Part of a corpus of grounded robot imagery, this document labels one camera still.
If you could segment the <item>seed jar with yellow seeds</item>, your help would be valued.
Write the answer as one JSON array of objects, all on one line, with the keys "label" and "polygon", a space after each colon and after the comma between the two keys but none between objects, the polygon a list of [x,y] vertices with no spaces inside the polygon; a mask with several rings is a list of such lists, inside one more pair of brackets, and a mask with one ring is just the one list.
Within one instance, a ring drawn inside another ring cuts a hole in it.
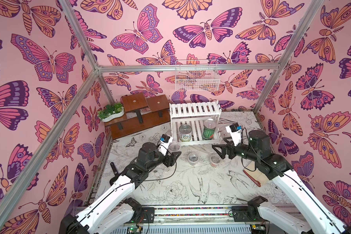
[{"label": "seed jar with yellow seeds", "polygon": [[178,151],[180,151],[180,149],[181,149],[181,146],[178,142],[172,142],[172,143],[170,143],[170,145],[168,147],[168,151],[170,153],[178,152]]}]

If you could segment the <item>seed jar with dark seeds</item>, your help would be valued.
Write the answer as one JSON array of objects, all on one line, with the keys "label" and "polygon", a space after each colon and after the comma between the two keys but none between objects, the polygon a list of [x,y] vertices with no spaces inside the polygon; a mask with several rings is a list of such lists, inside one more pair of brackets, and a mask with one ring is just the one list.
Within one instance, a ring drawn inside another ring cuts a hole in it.
[{"label": "seed jar with dark seeds", "polygon": [[199,156],[196,155],[195,153],[190,153],[188,156],[188,162],[190,165],[196,165],[199,161]]}]

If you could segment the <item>seed jar with red seeds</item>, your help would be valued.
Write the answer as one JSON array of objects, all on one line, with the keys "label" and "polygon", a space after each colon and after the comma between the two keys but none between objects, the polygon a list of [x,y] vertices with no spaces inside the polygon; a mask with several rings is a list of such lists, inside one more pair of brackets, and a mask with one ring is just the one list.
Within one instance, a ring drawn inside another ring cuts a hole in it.
[{"label": "seed jar with red seeds", "polygon": [[212,167],[219,166],[221,164],[221,161],[222,161],[221,157],[218,154],[211,154],[209,159],[210,159],[210,165]]}]

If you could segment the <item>green watermelon can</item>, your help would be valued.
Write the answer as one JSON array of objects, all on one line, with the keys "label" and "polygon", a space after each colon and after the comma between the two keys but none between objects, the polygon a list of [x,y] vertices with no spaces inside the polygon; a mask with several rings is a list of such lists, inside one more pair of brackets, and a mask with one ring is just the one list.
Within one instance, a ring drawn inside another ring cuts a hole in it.
[{"label": "green watermelon can", "polygon": [[206,119],[203,122],[202,138],[204,140],[212,140],[215,134],[217,123],[214,119]]}]

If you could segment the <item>white slatted two-tier shelf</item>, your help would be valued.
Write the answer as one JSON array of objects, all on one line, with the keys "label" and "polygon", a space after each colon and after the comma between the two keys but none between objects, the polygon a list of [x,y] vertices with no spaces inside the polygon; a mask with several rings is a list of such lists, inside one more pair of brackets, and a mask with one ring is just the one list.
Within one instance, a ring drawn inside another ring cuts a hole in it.
[{"label": "white slatted two-tier shelf", "polygon": [[[204,122],[207,119],[212,119],[215,123],[219,122],[222,109],[217,101],[170,104],[169,107],[173,141],[178,142],[181,146],[220,143],[221,137],[218,127],[216,127],[211,140],[202,138]],[[191,127],[190,141],[181,141],[180,139],[180,127],[184,124]]]}]

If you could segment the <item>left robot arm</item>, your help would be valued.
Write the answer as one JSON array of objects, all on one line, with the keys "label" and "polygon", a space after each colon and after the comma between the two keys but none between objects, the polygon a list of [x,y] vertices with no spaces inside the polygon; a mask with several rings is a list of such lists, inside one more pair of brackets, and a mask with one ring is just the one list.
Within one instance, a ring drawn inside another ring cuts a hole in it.
[{"label": "left robot arm", "polygon": [[139,214],[142,206],[129,196],[158,165],[176,166],[180,151],[170,153],[168,144],[146,142],[136,159],[116,177],[111,187],[76,216],[66,215],[60,234],[108,234]]}]

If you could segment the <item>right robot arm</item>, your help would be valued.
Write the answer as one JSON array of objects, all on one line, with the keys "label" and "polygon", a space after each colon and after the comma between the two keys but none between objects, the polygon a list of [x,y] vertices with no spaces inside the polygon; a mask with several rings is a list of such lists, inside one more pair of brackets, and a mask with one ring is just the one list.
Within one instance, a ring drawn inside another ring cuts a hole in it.
[{"label": "right robot arm", "polygon": [[261,130],[248,133],[248,144],[243,143],[242,130],[227,129],[230,137],[223,144],[212,148],[222,158],[241,157],[251,160],[254,168],[277,185],[305,218],[293,217],[272,205],[266,198],[257,196],[247,203],[246,217],[253,221],[262,219],[276,225],[288,234],[351,234],[351,223],[332,214],[302,182],[291,164],[282,156],[274,154],[270,137]]}]

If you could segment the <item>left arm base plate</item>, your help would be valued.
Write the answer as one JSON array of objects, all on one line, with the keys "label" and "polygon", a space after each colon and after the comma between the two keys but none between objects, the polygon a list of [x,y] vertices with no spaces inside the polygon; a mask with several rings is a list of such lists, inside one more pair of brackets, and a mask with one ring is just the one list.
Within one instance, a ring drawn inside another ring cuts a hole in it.
[{"label": "left arm base plate", "polygon": [[153,223],[155,217],[154,207],[142,207],[134,211],[133,217],[128,223],[140,224],[140,223]]}]

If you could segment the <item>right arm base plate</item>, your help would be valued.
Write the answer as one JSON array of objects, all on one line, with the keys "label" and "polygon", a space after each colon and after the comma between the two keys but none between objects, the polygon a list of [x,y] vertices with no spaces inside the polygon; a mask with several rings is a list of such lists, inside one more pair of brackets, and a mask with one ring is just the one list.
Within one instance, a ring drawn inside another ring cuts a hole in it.
[{"label": "right arm base plate", "polygon": [[254,206],[233,206],[232,216],[234,222],[262,222],[263,219],[258,208]]}]

